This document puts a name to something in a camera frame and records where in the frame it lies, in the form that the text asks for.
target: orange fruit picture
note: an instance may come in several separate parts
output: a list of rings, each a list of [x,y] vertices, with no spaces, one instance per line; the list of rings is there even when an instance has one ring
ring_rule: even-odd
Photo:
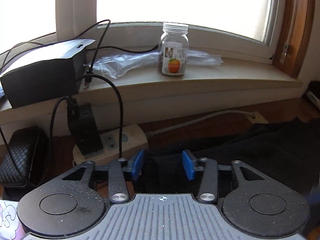
[[[168,69],[169,69],[170,73],[177,73],[179,71],[179,68],[180,68],[180,61],[179,60],[177,60],[175,58],[172,58],[169,60]]]

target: silver bolt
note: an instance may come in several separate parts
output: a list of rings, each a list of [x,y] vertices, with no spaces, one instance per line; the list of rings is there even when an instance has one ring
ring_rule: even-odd
[[[211,193],[202,193],[200,195],[200,198],[204,201],[212,201],[216,198],[216,196],[214,194]]]
[[[112,195],[112,199],[114,201],[124,201],[128,198],[128,196],[124,193],[116,193]]]

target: jar label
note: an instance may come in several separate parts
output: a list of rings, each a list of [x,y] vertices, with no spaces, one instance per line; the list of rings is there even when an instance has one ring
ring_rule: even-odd
[[[187,49],[170,48],[164,46],[162,73],[172,76],[183,74],[187,59],[187,53]]]

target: black cloth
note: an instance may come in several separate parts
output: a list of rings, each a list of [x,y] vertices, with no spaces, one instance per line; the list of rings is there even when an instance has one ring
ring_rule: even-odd
[[[196,158],[211,158],[222,165],[241,160],[304,194],[319,180],[320,119],[309,123],[296,118],[287,123],[256,124],[242,135],[195,139],[150,149],[145,152],[142,176],[134,184],[136,192],[196,194],[199,180],[190,182],[185,175],[181,161],[184,149]],[[219,185],[219,191],[226,191],[226,185]]]

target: plastic jar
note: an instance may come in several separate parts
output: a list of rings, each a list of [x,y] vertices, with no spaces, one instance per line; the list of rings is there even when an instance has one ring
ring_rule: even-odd
[[[159,42],[158,71],[166,76],[183,75],[188,56],[188,25],[163,23]]]

